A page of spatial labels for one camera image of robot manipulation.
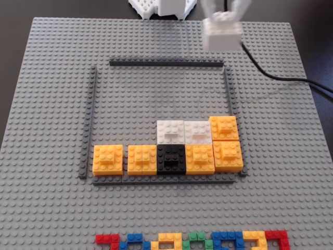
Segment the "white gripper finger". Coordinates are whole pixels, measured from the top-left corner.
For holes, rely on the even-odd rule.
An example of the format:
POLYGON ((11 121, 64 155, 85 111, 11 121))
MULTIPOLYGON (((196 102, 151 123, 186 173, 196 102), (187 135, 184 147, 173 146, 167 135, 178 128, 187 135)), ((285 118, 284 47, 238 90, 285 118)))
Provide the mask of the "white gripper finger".
POLYGON ((241 20, 251 3, 252 0, 234 0, 232 2, 232 13, 234 15, 234 20, 241 20))
POLYGON ((216 20, 216 4, 215 0, 201 0, 201 6, 205 18, 216 20))

